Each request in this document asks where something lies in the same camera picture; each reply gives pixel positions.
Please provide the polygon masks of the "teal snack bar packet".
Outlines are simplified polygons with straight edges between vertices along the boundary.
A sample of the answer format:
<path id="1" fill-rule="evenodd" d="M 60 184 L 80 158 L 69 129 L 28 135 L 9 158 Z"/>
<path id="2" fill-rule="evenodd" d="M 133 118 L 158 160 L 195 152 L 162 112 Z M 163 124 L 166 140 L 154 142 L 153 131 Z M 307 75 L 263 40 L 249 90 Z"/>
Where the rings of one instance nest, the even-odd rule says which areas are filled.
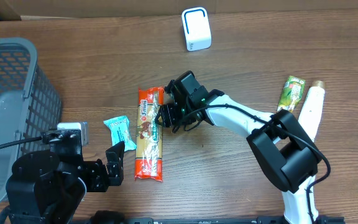
<path id="1" fill-rule="evenodd" d="M 103 121 L 103 123 L 111 132 L 111 142 L 113 146 L 123 141 L 125 144 L 125 152 L 137 149 L 135 142 L 131 138 L 129 131 L 130 121 L 127 116 L 118 116 L 107 119 Z"/>

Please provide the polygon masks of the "orange San Remo pasta packet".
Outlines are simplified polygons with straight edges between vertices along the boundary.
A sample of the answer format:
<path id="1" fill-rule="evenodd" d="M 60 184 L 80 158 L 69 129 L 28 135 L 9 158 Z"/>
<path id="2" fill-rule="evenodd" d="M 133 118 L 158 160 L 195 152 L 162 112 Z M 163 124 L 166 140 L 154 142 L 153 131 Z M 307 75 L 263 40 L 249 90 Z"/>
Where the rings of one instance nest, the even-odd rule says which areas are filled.
<path id="1" fill-rule="evenodd" d="M 155 122 L 163 103 L 162 86 L 139 90 L 136 127 L 136 179 L 153 179 L 161 182 L 162 174 L 162 127 Z"/>

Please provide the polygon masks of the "green drink pouch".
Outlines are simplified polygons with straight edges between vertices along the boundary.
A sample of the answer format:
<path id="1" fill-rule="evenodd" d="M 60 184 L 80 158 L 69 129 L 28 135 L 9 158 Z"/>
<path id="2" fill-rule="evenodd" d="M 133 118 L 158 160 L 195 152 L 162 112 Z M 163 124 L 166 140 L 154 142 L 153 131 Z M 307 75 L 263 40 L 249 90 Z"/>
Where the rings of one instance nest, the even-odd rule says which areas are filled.
<path id="1" fill-rule="evenodd" d="M 289 76 L 283 86 L 283 90 L 278 101 L 277 111 L 287 110 L 292 113 L 296 105 L 302 99 L 304 87 L 304 79 Z"/>

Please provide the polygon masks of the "white tube gold cap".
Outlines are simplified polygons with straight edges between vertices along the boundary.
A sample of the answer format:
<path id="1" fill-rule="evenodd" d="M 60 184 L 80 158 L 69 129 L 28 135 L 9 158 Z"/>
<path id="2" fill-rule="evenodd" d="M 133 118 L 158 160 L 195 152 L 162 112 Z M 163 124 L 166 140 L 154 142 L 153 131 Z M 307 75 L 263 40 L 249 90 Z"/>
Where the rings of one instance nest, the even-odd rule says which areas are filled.
<path id="1" fill-rule="evenodd" d="M 314 142 L 323 113 L 325 83 L 316 80 L 308 89 L 298 122 Z"/>

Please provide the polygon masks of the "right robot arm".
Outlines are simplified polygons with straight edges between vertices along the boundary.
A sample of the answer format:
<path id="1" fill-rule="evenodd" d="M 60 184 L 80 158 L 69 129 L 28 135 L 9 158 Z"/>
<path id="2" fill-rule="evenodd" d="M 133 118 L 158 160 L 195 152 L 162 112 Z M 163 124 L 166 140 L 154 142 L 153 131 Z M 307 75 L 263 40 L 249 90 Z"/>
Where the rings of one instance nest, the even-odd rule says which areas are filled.
<path id="1" fill-rule="evenodd" d="M 160 107 L 157 124 L 175 133 L 205 121 L 242 136 L 266 178 L 282 192 L 285 221 L 317 223 L 313 187 L 324 157 L 291 112 L 253 110 L 223 91 L 208 91 L 190 70 L 171 80 L 164 92 L 171 100 Z"/>

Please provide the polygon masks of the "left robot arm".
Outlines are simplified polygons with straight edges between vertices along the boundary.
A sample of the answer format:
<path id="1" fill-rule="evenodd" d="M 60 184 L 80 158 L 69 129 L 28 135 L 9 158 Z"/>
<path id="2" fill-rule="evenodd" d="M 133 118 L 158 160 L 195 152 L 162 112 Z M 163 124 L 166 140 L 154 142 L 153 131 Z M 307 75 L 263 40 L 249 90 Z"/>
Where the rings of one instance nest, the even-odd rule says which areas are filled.
<path id="1" fill-rule="evenodd" d="M 11 223 L 69 223 L 88 192 L 106 192 L 124 179 L 124 142 L 106 150 L 102 160 L 85 161 L 81 130 L 43 133 L 48 150 L 30 152 L 12 165 L 6 183 Z"/>

